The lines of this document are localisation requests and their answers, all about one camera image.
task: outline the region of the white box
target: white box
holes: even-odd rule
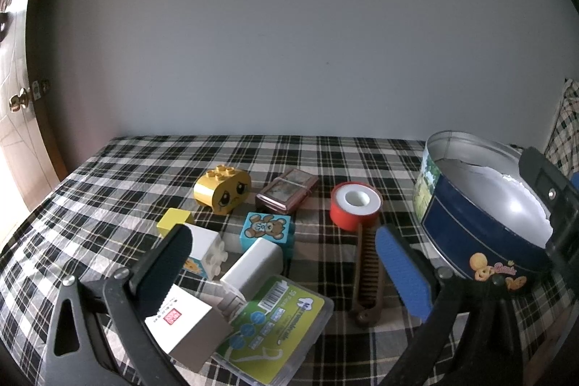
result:
[[[221,285],[242,301],[251,301],[266,280],[282,273],[283,269],[282,248],[272,241],[259,238],[221,277]]]
[[[196,373],[232,331],[219,311],[177,285],[145,324],[165,353]]]

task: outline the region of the checkered bedspread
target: checkered bedspread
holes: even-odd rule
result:
[[[112,140],[49,195],[2,250],[0,338],[37,384],[43,381],[43,351],[60,280],[82,281],[131,266],[159,241],[156,222],[169,207],[191,210],[197,224],[220,232],[235,258],[234,242],[255,191],[288,167],[319,175],[313,195],[295,214],[294,256],[285,275],[334,300],[335,312],[294,378],[294,384],[377,384],[412,339],[419,321],[401,307],[392,286],[380,323],[363,330],[348,318],[356,237],[332,225],[329,197],[345,181],[368,182],[384,197],[383,223],[396,226],[435,263],[436,253],[412,215],[412,189],[420,167],[419,141],[301,136],[140,136]],[[213,215],[192,198],[206,169],[227,163],[248,170],[253,192],[227,216]],[[216,286],[181,271],[177,283],[202,293]],[[558,275],[548,276],[533,295],[516,304],[525,360],[545,329],[569,304]],[[464,326],[456,324],[428,383],[437,381],[452,359]],[[109,325],[109,339],[121,370],[138,378]],[[191,384],[239,384],[208,361],[200,374],[177,365]]]

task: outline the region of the screw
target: screw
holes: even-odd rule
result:
[[[69,275],[69,276],[67,276],[67,278],[65,278],[63,280],[63,285],[65,287],[70,287],[75,282],[75,280],[76,280],[76,278],[74,275]]]
[[[450,280],[455,273],[452,271],[450,267],[438,267],[436,269],[436,276],[441,280]]]
[[[50,90],[50,81],[48,79],[42,79],[40,81],[40,89],[42,89],[42,95],[45,95]]]
[[[123,278],[127,278],[129,273],[129,269],[127,267],[123,267],[118,269],[113,276],[116,280],[122,280]]]

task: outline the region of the white wall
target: white wall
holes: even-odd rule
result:
[[[74,167],[114,135],[296,133],[543,146],[577,77],[570,0],[46,0]]]

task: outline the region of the small white cube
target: small white cube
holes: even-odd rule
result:
[[[218,310],[177,285],[145,324],[165,353],[196,373],[232,331]]]

